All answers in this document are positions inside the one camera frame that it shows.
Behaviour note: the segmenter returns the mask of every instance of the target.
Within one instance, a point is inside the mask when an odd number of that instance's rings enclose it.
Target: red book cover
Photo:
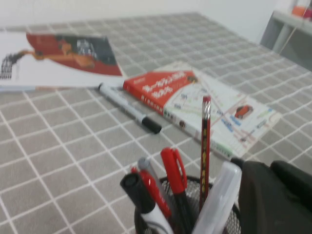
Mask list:
[[[194,79],[192,71],[152,71],[126,80],[123,89],[163,115],[164,106],[170,97]]]

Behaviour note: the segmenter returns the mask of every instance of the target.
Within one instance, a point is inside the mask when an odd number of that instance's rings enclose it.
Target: orange illustration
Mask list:
[[[244,119],[253,111],[253,107],[250,105],[244,105],[237,108],[235,117],[238,119]]]
[[[44,55],[42,52],[23,50],[19,52],[22,57],[24,55],[32,55],[36,60],[51,59],[53,61],[75,61],[80,67],[94,68],[95,64],[91,54],[78,54],[73,51],[72,45],[67,42],[60,42],[59,48],[63,54],[48,54]]]

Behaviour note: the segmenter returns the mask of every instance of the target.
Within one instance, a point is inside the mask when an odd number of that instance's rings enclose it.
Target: wall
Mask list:
[[[207,0],[203,13],[259,43],[278,0]]]
[[[248,40],[259,43],[273,10],[287,8],[294,0],[2,1],[0,26],[200,11]]]
[[[198,11],[204,0],[2,0],[0,26]]]

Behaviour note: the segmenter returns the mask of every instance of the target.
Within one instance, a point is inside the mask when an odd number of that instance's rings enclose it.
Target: pencil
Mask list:
[[[209,153],[210,153],[210,113],[211,97],[203,97],[201,124],[201,156],[200,156],[200,194],[199,211],[208,196],[209,189]]]

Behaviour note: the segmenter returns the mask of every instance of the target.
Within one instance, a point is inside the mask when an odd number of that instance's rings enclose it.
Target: red pen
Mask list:
[[[185,189],[187,188],[187,178],[179,151],[170,148],[164,148],[160,155],[167,172],[167,178],[170,183],[170,187],[174,194],[182,225],[181,228],[184,230],[185,234],[190,234],[193,230],[195,219],[185,194]]]
[[[131,172],[132,173],[137,173],[137,168],[136,167],[132,167],[131,168]],[[164,216],[166,218],[171,217],[171,211],[165,201],[165,199],[162,197],[156,182],[154,180],[154,178],[147,172],[147,171],[140,171],[139,172],[143,183],[145,185],[145,187],[147,188],[149,194],[151,195],[152,199],[157,203],[157,205],[159,206],[160,210],[162,211],[162,213],[164,214]]]

